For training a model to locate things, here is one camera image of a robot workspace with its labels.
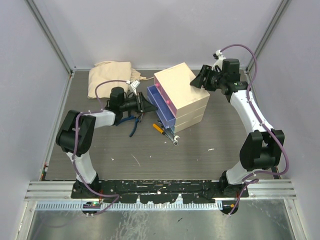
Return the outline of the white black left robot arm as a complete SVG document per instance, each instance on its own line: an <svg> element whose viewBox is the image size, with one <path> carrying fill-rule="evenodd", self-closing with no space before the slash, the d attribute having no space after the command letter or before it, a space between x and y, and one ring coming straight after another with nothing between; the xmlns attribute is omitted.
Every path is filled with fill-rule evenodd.
<svg viewBox="0 0 320 240"><path fill-rule="evenodd" d="M127 97L122 87L114 87L106 105L102 105L97 112L68 111L57 133L56 144L72 163L76 173L74 188L77 193L85 194L88 198L115 197L114 194L102 194L99 176L92 164L90 148L94 131L119 125L123 122L124 112L135 112L140 116L157 110L158 107L149 102L142 92Z"/></svg>

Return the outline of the pastel mini drawer chest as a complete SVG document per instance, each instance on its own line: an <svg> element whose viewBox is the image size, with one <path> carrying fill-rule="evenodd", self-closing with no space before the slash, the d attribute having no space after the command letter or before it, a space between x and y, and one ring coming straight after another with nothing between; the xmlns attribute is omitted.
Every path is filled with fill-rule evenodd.
<svg viewBox="0 0 320 240"><path fill-rule="evenodd" d="M154 74L153 85L147 87L149 101L166 129L175 134L202 121L210 94L190 83L196 78L183 62Z"/></svg>

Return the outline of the orange handle screwdriver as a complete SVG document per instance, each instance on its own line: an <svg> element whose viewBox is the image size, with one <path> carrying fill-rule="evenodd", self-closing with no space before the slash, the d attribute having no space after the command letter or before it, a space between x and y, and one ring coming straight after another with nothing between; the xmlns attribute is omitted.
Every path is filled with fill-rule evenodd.
<svg viewBox="0 0 320 240"><path fill-rule="evenodd" d="M163 127L160 127L158 124L153 123L153 128L156 129L159 133L169 138L169 135L167 134L166 130Z"/></svg>

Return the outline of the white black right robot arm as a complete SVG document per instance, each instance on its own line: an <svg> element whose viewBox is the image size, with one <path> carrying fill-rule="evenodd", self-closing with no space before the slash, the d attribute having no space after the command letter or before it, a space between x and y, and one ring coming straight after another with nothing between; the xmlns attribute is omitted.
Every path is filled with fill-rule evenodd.
<svg viewBox="0 0 320 240"><path fill-rule="evenodd" d="M241 80L239 60L227 58L217 60L214 66L203 65L190 85L212 92L220 90L235 108L247 133L239 162L224 171L217 183L204 184L200 196L206 199L217 194L231 197L247 179L257 174L273 175L271 169L280 163L285 135L282 130L274 129L258 109L249 84Z"/></svg>

